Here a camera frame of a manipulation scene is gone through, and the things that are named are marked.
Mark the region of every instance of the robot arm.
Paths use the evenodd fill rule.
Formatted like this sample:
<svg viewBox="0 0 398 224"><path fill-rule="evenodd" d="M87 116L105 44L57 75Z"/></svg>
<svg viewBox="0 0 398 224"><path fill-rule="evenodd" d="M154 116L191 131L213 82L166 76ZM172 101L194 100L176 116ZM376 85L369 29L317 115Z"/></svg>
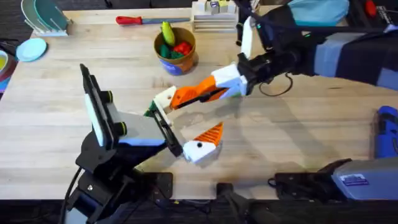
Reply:
<svg viewBox="0 0 398 224"><path fill-rule="evenodd" d="M287 7L270 11L264 17L286 18ZM271 30L256 21L257 33L266 53L252 59L238 55L231 64L211 73L197 86L178 89L170 107L213 101L233 95L250 95L255 85L285 72L294 75L320 75L398 90L398 31L378 33L311 32ZM271 34L277 39L270 40Z"/></svg>

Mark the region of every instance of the black cable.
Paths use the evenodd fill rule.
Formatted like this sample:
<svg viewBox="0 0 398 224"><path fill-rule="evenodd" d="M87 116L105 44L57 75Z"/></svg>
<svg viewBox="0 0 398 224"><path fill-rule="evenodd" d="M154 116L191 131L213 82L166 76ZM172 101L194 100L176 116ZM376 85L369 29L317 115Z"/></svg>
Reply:
<svg viewBox="0 0 398 224"><path fill-rule="evenodd" d="M75 184L77 177L79 176L81 172L81 167L77 169L76 174L73 176L72 181L69 184L68 190L65 194L65 198L63 199L62 206L61 206L61 214L60 214L60 219L58 221L58 224L63 224L65 221L65 213L66 213L66 207L67 207L67 200L69 199L70 192L72 191L72 187Z"/></svg>
<svg viewBox="0 0 398 224"><path fill-rule="evenodd" d="M372 33L372 32L384 32L385 29L382 28L362 28L362 27L312 27L312 26L285 26L282 24L278 24L275 22L271 22L268 19L260 16L252 12L249 9L246 9L239 0L233 0L235 4L239 7L239 10L242 10L247 15L255 18L257 21L261 21L262 23L272 26L274 28L280 29L290 29L290 30L301 30L301 31L309 31L309 32L355 32L355 33Z"/></svg>
<svg viewBox="0 0 398 224"><path fill-rule="evenodd" d="M266 96L272 96L272 97L274 97L274 96L280 96L280 95L283 95L283 94L287 93L287 92L290 91L290 90L292 89L292 87L293 87L293 78L290 77L290 76L288 76L288 73L287 73L287 72L285 73L285 76L286 76L286 78L288 78L288 79L290 80L290 84L289 84L289 87L287 87L287 89L286 89L285 91L283 91L282 93L278 93L278 94L275 94L275 95L270 95L270 94L264 92L264 91L262 90L261 87L263 86L263 84L267 84L267 83L265 83L265 82L262 82L262 83L259 85L259 90L260 90L260 92L261 92L262 94L266 95Z"/></svg>
<svg viewBox="0 0 398 224"><path fill-rule="evenodd" d="M139 202L138 204L137 204L137 206L133 209L133 210L131 210L131 212L124 218L124 220L120 223L120 224L124 224L129 218L130 218L130 216L144 203L144 202L146 202L145 200L142 200L141 202Z"/></svg>

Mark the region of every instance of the black base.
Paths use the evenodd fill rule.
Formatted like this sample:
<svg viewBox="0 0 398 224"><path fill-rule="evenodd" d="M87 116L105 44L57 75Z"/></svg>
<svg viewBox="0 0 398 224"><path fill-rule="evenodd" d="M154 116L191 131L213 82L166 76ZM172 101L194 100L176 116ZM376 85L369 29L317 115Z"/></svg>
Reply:
<svg viewBox="0 0 398 224"><path fill-rule="evenodd" d="M173 195L173 174L170 172L148 172L144 173L149 183L149 200L170 199Z"/></svg>

